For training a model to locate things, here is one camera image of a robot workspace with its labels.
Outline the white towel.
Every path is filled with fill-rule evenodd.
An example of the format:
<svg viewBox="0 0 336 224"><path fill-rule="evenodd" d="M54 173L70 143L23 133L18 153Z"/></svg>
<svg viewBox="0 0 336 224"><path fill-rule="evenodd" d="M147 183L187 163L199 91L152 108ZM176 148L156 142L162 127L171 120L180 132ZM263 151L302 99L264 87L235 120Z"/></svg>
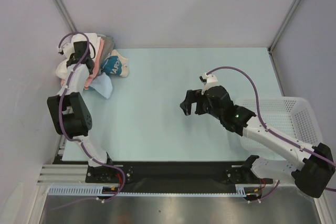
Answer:
<svg viewBox="0 0 336 224"><path fill-rule="evenodd" d="M66 57L56 69L56 76L65 81L69 73L68 68L72 65L76 65L83 54L85 53L87 46L89 50L80 63L86 65L90 73L87 79L87 86L89 85L89 79L93 79L98 73L98 59L101 56L101 50L103 42L100 36L96 33L71 33L63 38L59 44L59 53Z"/></svg>

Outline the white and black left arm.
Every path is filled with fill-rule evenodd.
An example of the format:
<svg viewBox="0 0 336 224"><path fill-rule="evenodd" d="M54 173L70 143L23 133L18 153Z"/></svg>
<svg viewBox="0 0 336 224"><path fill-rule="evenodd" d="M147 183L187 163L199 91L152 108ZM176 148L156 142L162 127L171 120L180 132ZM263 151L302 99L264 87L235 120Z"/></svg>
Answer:
<svg viewBox="0 0 336 224"><path fill-rule="evenodd" d="M47 99L55 130L86 155L91 174L96 173L102 181L110 182L115 178L116 170L109 154L89 137L93 122L82 97L86 80L94 69L88 41L74 43L74 52L66 67L67 77L60 91Z"/></svg>

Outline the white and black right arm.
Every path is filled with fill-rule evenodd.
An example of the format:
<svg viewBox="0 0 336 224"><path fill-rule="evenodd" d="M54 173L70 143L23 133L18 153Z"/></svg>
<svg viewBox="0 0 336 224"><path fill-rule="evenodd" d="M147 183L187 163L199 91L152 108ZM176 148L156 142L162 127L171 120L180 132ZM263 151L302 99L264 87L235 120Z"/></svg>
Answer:
<svg viewBox="0 0 336 224"><path fill-rule="evenodd" d="M222 86L206 91L188 90L180 108L185 115L209 114L218 119L229 132L254 140L280 155L281 161L270 161L260 156L250 156L245 161L242 178L254 183L259 178L271 178L294 184L306 195L319 198L335 173L335 163L330 148L319 143L305 143L283 133L262 121L255 112L234 104Z"/></svg>

